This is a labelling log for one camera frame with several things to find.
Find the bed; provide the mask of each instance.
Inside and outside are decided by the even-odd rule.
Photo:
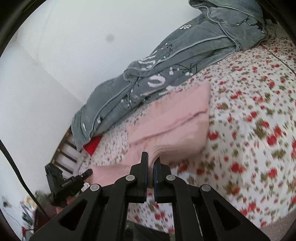
[[[173,90],[205,81],[212,89],[207,145],[194,162],[172,164],[172,173],[191,185],[211,185],[257,227],[286,216],[296,205],[295,51],[289,38],[271,38],[226,57]],[[128,151],[126,126],[135,125],[149,109],[150,104],[139,107],[107,131],[92,157],[82,152],[74,174],[120,162]],[[171,206],[155,203],[153,190],[145,204],[129,205],[128,220],[174,232]]]

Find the red object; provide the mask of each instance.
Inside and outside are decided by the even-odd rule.
[[[93,139],[91,139],[91,141],[89,143],[87,143],[85,146],[83,146],[83,148],[90,154],[92,155],[96,149],[96,147],[98,146],[98,144],[100,143],[102,139],[102,136],[96,136]]]

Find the silver screw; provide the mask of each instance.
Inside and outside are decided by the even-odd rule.
[[[93,184],[93,185],[91,185],[91,190],[92,190],[93,192],[98,191],[99,189],[100,189],[100,186],[99,186],[98,184]]]
[[[167,180],[174,181],[176,177],[174,175],[167,175]]]
[[[133,181],[135,179],[135,176],[134,175],[127,175],[126,176],[126,180],[127,181]]]
[[[211,191],[211,187],[209,185],[202,185],[202,190],[204,192],[209,192],[209,191]]]

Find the white flower print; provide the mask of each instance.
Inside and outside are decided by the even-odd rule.
[[[187,24],[187,25],[183,25],[181,28],[179,28],[179,29],[187,29],[187,28],[190,28],[190,27],[192,27],[192,25],[191,24]]]

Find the pink cloth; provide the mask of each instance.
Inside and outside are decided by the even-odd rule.
[[[181,162],[198,154],[206,144],[209,128],[210,84],[190,90],[170,93],[162,102],[153,102],[151,111],[128,126],[129,151],[120,164],[92,167],[90,184],[113,184],[128,175],[132,165],[141,161],[143,151],[148,152],[151,176],[157,157],[163,164]]]

